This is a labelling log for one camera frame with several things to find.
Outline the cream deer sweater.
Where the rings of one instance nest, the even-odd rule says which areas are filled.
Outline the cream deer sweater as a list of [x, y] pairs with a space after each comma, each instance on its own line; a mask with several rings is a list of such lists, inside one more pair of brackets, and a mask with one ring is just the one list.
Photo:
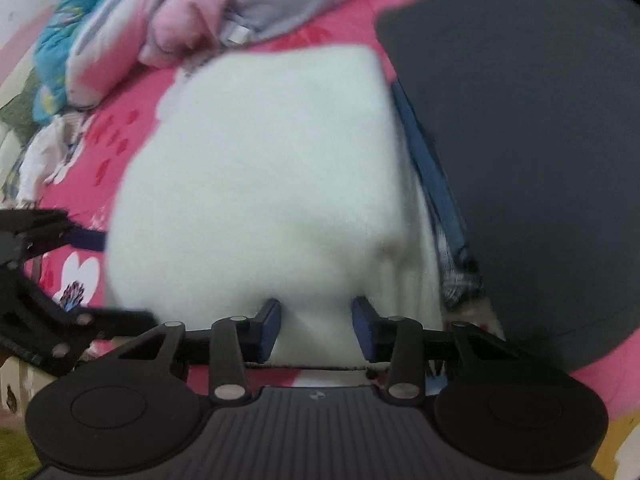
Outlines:
[[190, 330], [280, 301], [272, 366], [363, 366], [360, 296], [441, 328], [430, 213], [378, 55], [241, 52], [198, 70], [120, 181], [105, 276], [119, 307]]

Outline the pink floral bed sheet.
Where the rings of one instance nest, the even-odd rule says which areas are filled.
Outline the pink floral bed sheet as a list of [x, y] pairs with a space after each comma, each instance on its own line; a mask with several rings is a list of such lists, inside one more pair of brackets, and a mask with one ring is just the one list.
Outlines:
[[[378, 50], [375, 14], [411, 0], [352, 0], [282, 37], [257, 46], [259, 52], [366, 44]], [[70, 162], [44, 192], [43, 206], [60, 207], [84, 226], [107, 227], [122, 174], [156, 125], [157, 112], [168, 109], [178, 93], [176, 68], [132, 76], [90, 118]], [[64, 308], [107, 304], [103, 258], [96, 252], [62, 248], [43, 258], [42, 288]], [[574, 374], [597, 391], [613, 418], [639, 413], [639, 336], [630, 335], [602, 359]]]

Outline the white crumpled garment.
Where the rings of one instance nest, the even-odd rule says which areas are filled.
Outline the white crumpled garment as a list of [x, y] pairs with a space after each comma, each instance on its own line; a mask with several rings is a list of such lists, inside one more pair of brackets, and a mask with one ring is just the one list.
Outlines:
[[91, 122], [87, 113], [69, 112], [54, 116], [49, 125], [36, 133], [18, 170], [17, 206], [35, 206], [48, 184], [64, 178], [81, 154]]

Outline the green patterned pillow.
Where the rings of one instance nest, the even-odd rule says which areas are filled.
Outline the green patterned pillow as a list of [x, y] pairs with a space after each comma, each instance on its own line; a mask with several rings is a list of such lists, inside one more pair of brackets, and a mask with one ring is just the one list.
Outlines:
[[31, 70], [22, 91], [1, 107], [2, 125], [13, 132], [23, 146], [29, 144], [39, 129], [39, 125], [32, 118], [32, 107], [38, 89], [39, 78], [35, 70]]

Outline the blue floral blanket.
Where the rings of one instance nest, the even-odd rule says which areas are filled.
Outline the blue floral blanket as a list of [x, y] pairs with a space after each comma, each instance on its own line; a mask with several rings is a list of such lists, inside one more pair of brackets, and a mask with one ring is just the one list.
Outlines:
[[67, 105], [66, 63], [79, 27], [101, 0], [60, 0], [40, 32], [34, 50], [34, 70], [39, 80], [32, 119], [39, 125]]

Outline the pink patterned duvet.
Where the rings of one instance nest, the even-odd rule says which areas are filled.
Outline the pink patterned duvet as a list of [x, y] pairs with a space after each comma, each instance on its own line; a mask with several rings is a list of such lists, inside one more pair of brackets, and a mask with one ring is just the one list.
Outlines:
[[68, 104], [99, 104], [134, 64], [165, 68], [200, 49], [277, 38], [347, 0], [98, 0], [66, 60]]

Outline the dark grey folded garment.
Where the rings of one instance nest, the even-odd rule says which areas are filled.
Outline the dark grey folded garment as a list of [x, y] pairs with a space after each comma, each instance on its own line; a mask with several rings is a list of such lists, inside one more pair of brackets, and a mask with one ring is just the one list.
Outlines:
[[566, 370], [639, 325], [639, 8], [419, 0], [376, 36], [510, 341]]

